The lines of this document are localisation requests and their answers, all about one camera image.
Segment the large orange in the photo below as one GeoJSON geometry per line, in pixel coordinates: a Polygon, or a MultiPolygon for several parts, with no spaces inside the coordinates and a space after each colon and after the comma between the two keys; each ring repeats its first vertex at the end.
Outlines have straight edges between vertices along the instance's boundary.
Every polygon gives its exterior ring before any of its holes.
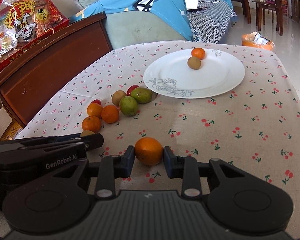
{"type": "Polygon", "coordinates": [[[200,60],[203,60],[206,56],[206,52],[203,48],[196,47],[196,48],[192,49],[191,55],[193,57],[196,57],[196,58],[200,59],[200,60]]]}
{"type": "Polygon", "coordinates": [[[164,149],[160,142],[154,138],[143,137],[134,146],[136,158],[147,166],[155,166],[161,162],[164,149]]]}

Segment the small orange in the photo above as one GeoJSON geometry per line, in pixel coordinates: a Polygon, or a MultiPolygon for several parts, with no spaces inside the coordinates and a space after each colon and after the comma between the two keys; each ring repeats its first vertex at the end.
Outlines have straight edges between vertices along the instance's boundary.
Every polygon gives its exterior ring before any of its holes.
{"type": "Polygon", "coordinates": [[[113,124],[119,120],[120,113],[116,106],[108,105],[102,109],[101,118],[107,124],[113,124]]]}
{"type": "Polygon", "coordinates": [[[88,116],[82,121],[82,129],[98,133],[101,129],[101,121],[96,116],[88,116]]]}
{"type": "Polygon", "coordinates": [[[91,103],[87,107],[87,114],[89,116],[96,116],[99,119],[101,119],[102,118],[101,117],[102,110],[103,110],[103,107],[100,104],[98,104],[98,103],[91,103]]]}

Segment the green round fruit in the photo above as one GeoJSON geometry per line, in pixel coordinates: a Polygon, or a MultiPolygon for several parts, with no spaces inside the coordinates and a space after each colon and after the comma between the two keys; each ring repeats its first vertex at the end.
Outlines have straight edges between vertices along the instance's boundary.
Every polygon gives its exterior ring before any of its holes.
{"type": "Polygon", "coordinates": [[[131,96],[124,96],[119,103],[119,108],[125,116],[135,116],[139,110],[137,101],[131,96]]]}

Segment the brown kiwi back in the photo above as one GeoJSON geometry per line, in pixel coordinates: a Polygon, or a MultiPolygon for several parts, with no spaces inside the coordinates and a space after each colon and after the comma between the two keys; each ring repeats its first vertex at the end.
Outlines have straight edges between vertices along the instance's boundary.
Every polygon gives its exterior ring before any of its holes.
{"type": "Polygon", "coordinates": [[[125,93],[125,91],[117,90],[115,93],[113,93],[111,101],[115,106],[119,106],[121,99],[126,95],[127,94],[125,93]]]}

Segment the brown kiwi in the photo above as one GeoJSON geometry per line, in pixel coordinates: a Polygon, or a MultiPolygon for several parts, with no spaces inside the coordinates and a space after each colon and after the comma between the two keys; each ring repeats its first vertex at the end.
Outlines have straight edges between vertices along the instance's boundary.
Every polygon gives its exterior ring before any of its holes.
{"type": "Polygon", "coordinates": [[[198,70],[201,67],[201,60],[195,56],[192,56],[188,59],[187,65],[191,69],[198,70]]]}
{"type": "Polygon", "coordinates": [[[113,93],[111,101],[115,106],[119,106],[121,99],[126,95],[127,94],[125,93],[125,91],[117,90],[115,93],[113,93]]]}

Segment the green fruit from plate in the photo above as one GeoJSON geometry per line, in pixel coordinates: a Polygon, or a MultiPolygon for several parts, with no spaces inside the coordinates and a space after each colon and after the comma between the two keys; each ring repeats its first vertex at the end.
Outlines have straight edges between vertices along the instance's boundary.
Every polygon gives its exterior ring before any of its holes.
{"type": "Polygon", "coordinates": [[[130,96],[138,103],[145,104],[151,102],[153,93],[148,88],[138,87],[131,91],[130,96]]]}

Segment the white plate with flower drawing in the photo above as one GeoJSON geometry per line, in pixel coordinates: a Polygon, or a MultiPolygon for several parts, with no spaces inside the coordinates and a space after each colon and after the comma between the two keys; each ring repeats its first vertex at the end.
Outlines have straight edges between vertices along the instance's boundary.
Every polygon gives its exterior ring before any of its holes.
{"type": "Polygon", "coordinates": [[[191,49],[160,57],[146,68],[144,84],[160,95],[202,99],[229,92],[243,81],[245,67],[239,59],[219,49],[205,51],[206,57],[198,70],[187,64],[191,49]]]}

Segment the brown kiwi front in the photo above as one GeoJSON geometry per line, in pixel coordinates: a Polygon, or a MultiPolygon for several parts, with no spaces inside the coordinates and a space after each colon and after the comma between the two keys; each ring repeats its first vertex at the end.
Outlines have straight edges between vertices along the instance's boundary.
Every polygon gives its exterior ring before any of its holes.
{"type": "Polygon", "coordinates": [[[201,67],[201,60],[195,56],[192,56],[188,59],[187,65],[191,69],[198,70],[201,67]]]}

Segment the cardboard box on floor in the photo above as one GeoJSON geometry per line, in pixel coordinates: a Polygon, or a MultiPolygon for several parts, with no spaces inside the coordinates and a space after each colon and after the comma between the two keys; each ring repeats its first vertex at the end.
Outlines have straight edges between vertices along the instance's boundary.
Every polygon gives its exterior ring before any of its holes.
{"type": "Polygon", "coordinates": [[[13,140],[22,129],[0,102],[0,141],[13,140]]]}

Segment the cherry print tablecloth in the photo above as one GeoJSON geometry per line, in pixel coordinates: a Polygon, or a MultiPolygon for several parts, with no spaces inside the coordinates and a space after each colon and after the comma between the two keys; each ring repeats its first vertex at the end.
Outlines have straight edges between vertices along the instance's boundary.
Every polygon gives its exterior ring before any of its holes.
{"type": "MultiPolygon", "coordinates": [[[[20,138],[79,133],[95,99],[110,104],[117,90],[143,84],[145,69],[169,53],[194,48],[174,41],[115,49],[69,81],[36,114],[20,138]]],[[[104,145],[89,153],[91,162],[123,154],[142,137],[157,139],[181,156],[200,162],[220,158],[286,191],[294,203],[287,232],[300,238],[300,100],[280,59],[251,47],[204,44],[226,52],[245,66],[233,90],[208,99],[157,95],[134,117],[103,124],[104,145]]]]}

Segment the dark wooden side cabinet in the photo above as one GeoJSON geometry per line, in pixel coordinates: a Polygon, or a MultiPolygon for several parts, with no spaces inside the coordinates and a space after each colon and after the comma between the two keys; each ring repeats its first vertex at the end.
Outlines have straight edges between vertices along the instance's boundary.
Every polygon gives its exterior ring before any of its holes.
{"type": "Polygon", "coordinates": [[[0,72],[0,99],[21,127],[72,78],[112,50],[105,19],[102,12],[61,29],[0,72]]]}

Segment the orange waste bin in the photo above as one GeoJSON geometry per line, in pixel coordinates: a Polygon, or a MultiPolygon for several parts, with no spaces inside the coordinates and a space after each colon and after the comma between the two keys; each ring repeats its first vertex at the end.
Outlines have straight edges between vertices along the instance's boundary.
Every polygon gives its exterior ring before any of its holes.
{"type": "Polygon", "coordinates": [[[265,38],[258,31],[252,32],[250,34],[243,34],[241,36],[241,41],[243,46],[254,47],[258,49],[265,49],[274,51],[275,44],[268,38],[265,38]]]}

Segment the houndstooth sofa cover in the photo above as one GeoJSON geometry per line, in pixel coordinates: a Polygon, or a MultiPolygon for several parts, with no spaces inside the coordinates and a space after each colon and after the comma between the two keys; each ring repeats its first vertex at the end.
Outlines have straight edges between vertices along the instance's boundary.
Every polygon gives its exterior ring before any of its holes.
{"type": "Polygon", "coordinates": [[[237,14],[225,1],[198,0],[198,8],[187,12],[193,42],[219,43],[237,14]]]}

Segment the red snack gift bag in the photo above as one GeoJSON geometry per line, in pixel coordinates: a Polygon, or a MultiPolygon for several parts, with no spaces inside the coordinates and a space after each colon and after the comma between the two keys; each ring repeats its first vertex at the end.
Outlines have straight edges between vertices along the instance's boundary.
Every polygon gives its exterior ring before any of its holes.
{"type": "Polygon", "coordinates": [[[69,20],[51,0],[0,1],[0,72],[69,20]]]}

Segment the blue blanket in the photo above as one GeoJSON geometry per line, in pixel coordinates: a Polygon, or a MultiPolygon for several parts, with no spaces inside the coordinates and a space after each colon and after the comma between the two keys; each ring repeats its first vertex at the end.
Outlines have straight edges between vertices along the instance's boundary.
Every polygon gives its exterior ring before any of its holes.
{"type": "Polygon", "coordinates": [[[150,12],[188,41],[192,40],[185,0],[98,0],[72,15],[69,21],[74,23],[101,12],[114,14],[124,11],[150,12]]]}

